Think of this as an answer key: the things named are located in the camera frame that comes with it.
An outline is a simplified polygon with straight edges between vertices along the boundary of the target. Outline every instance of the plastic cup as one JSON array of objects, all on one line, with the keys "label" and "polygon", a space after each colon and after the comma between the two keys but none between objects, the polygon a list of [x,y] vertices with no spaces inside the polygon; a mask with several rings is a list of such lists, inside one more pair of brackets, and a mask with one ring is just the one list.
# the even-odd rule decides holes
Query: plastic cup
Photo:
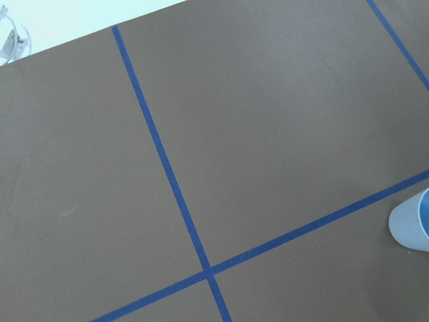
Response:
[{"label": "plastic cup", "polygon": [[401,245],[429,252],[429,189],[398,205],[390,213],[389,228]]}]

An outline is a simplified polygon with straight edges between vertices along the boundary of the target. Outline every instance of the floor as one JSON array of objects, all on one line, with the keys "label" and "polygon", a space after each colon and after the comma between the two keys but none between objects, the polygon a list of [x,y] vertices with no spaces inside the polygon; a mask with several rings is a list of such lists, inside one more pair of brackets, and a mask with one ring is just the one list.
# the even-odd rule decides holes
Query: floor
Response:
[{"label": "floor", "polygon": [[424,321],[423,0],[190,0],[0,69],[0,320]]}]

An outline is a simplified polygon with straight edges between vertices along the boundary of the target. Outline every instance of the electrical cord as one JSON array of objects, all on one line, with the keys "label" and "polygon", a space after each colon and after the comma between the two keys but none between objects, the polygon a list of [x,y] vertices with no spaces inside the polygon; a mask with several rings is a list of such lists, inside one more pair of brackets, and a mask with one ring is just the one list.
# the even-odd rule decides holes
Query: electrical cord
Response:
[{"label": "electrical cord", "polygon": [[4,18],[8,19],[12,23],[13,33],[14,33],[14,37],[13,38],[15,39],[15,42],[13,44],[13,49],[12,49],[11,54],[9,55],[9,58],[3,63],[3,65],[6,65],[15,56],[16,47],[18,46],[18,31],[16,29],[15,22],[13,22],[13,20],[8,15],[6,15],[6,14],[3,14],[3,16],[4,16]]},{"label": "electrical cord", "polygon": [[[7,63],[9,63],[14,58],[14,56],[16,55],[16,51],[17,51],[17,47],[18,47],[18,41],[19,41],[19,35],[18,35],[18,30],[16,28],[16,24],[15,24],[14,20],[12,18],[10,18],[6,13],[7,13],[7,8],[3,5],[2,8],[0,8],[0,20],[1,20],[1,18],[6,18],[7,20],[9,20],[11,22],[11,24],[13,26],[13,49],[12,49],[9,57],[7,57],[7,60],[0,66],[6,65]],[[32,53],[32,38],[30,37],[27,28],[24,27],[22,24],[19,24],[19,25],[27,34],[27,44],[29,47],[27,56],[29,56]]]}]

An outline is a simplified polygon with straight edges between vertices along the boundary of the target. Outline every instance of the white wall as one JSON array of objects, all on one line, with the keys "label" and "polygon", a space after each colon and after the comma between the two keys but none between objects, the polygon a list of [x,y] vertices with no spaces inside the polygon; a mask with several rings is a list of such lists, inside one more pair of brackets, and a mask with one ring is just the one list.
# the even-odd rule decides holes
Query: white wall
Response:
[{"label": "white wall", "polygon": [[28,29],[36,53],[182,1],[0,0],[0,5]]}]

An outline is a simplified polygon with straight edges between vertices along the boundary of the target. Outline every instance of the blue tape line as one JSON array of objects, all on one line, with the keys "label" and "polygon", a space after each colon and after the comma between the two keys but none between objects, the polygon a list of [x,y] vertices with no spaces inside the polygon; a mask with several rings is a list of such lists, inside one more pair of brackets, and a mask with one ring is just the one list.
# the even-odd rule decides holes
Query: blue tape line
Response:
[{"label": "blue tape line", "polygon": [[330,213],[329,215],[326,215],[320,219],[317,219],[315,221],[312,221],[311,223],[308,223],[302,227],[299,227],[295,230],[290,231],[289,233],[285,233],[284,235],[281,235],[277,238],[274,238],[270,241],[267,241],[266,243],[257,246],[255,248],[252,248],[251,250],[248,250],[246,252],[243,252],[239,255],[236,255],[229,260],[225,260],[224,262],[221,262],[220,264],[217,264],[212,267],[212,271],[214,274],[218,274],[220,272],[223,272],[225,270],[228,270],[229,268],[232,268],[238,264],[241,264],[243,262],[246,262],[258,255],[261,255],[265,252],[268,252],[269,250],[272,250],[273,248],[276,248],[280,245],[283,245],[287,242],[290,242],[293,239],[296,239],[302,235],[305,235],[306,233],[310,233],[311,231],[314,231],[318,228],[321,228],[329,223],[332,223],[333,221],[336,221],[340,218],[343,218],[347,215],[350,215],[351,213],[354,213],[355,211],[358,211],[362,208],[365,208],[366,206],[372,205],[373,203],[376,203],[386,197],[392,196],[395,193],[398,193],[406,188],[409,188],[419,182],[422,182],[423,180],[426,180],[429,178],[429,170],[421,172],[409,179],[406,179],[402,182],[399,182],[387,189],[384,189],[382,191],[379,191],[378,193],[375,193],[369,197],[366,197],[364,199],[361,199],[357,201],[356,203],[353,203],[347,207],[344,207],[340,210],[334,211],[333,213]]},{"label": "blue tape line", "polygon": [[414,60],[411,53],[408,51],[408,49],[405,47],[404,43],[401,41],[401,38],[397,35],[395,30],[392,28],[390,23],[387,21],[383,13],[380,11],[378,6],[375,4],[373,0],[366,0],[370,8],[374,11],[374,14],[377,16],[379,21],[383,24],[386,31],[389,33],[391,38],[396,43],[396,46],[401,50],[402,54],[405,56],[405,58],[410,63],[411,67],[414,69],[414,72],[416,72],[417,76],[422,81],[423,85],[426,87],[426,89],[429,91],[429,80],[424,74],[423,70],[418,66],[417,62]]},{"label": "blue tape line", "polygon": [[113,312],[110,312],[106,315],[103,315],[102,317],[99,317],[98,319],[92,320],[92,322],[111,322],[116,319],[119,319],[127,314],[130,314],[136,310],[139,310],[143,307],[148,306],[149,304],[152,304],[156,301],[159,301],[165,297],[168,297],[176,292],[179,292],[180,290],[183,290],[185,288],[188,288],[189,286],[192,286],[198,282],[201,282],[206,278],[205,272],[200,272],[198,274],[192,275],[188,278],[185,278],[184,280],[181,280],[180,282],[177,282],[173,285],[170,285],[168,287],[165,287],[157,292],[154,292],[150,295],[147,295],[146,297],[143,297],[142,299],[136,300],[135,302],[132,302],[128,305],[125,305],[124,307],[121,307],[120,309],[114,310]]},{"label": "blue tape line", "polygon": [[[137,97],[137,100],[139,102],[141,111],[143,112],[143,116],[146,120],[147,127],[149,129],[149,132],[151,134],[152,140],[154,141],[156,150],[158,152],[158,156],[160,157],[162,166],[164,167],[164,171],[166,173],[168,182],[170,183],[170,187],[173,190],[174,197],[176,198],[176,202],[179,206],[180,212],[183,216],[183,220],[186,224],[186,228],[188,229],[188,233],[190,235],[190,238],[192,240],[192,243],[194,245],[195,251],[198,255],[198,258],[200,260],[202,269],[207,273],[211,274],[211,267],[210,263],[208,261],[206,252],[202,246],[202,242],[200,239],[200,236],[198,236],[198,232],[196,231],[195,224],[190,216],[188,206],[186,205],[185,199],[183,197],[182,191],[180,190],[179,184],[176,180],[176,176],[174,175],[172,166],[170,164],[170,161],[168,160],[167,153],[164,149],[164,146],[162,145],[162,141],[160,138],[160,135],[158,133],[158,130],[156,129],[154,119],[150,113],[149,107],[147,106],[146,99],[144,97],[143,91],[141,90],[139,80],[137,79],[137,75],[135,74],[133,65],[131,63],[131,59],[129,58],[127,49],[125,47],[125,44],[123,42],[121,33],[119,31],[119,28],[117,26],[112,27],[113,35],[116,39],[116,43],[118,45],[119,51],[122,56],[123,63],[125,65],[125,68],[128,73],[129,80],[131,81],[131,84],[133,85],[133,89],[135,92],[135,96]],[[211,276],[212,278],[208,278],[208,283],[210,285],[210,288],[212,290],[218,290],[219,286],[217,285],[217,282],[214,278],[214,276]],[[225,304],[225,301],[223,299],[223,296],[220,291],[212,292],[213,297],[216,301],[216,304],[218,305],[219,311],[221,312],[221,316],[223,318],[224,322],[231,321],[231,317],[228,313],[228,308]]]}]

